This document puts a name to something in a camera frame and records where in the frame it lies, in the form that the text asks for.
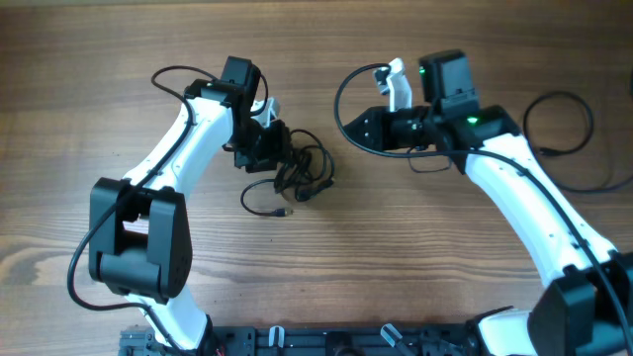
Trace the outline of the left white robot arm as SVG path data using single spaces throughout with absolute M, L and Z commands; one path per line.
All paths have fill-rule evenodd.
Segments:
M 222 341 L 187 286 L 193 247 L 186 201 L 214 155 L 233 155 L 247 173 L 273 171 L 291 156 L 290 132 L 271 97 L 255 99 L 266 83 L 249 59 L 231 56 L 221 76 L 203 71 L 174 96 L 178 119 L 158 146 L 120 180 L 102 178 L 90 195 L 89 230 L 67 272 L 71 299 L 82 253 L 90 277 L 125 297 L 150 321 L 164 355 L 220 355 Z

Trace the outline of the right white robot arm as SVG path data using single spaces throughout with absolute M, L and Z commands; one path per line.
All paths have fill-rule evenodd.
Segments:
M 400 59 L 370 65 L 386 106 L 340 126 L 360 149 L 384 157 L 444 156 L 495 203 L 527 249 L 544 286 L 535 307 L 423 327 L 407 344 L 392 325 L 384 340 L 406 355 L 611 355 L 632 348 L 632 257 L 593 229 L 534 156 L 501 106 L 482 107 L 466 54 L 418 62 L 424 102 L 415 106 Z

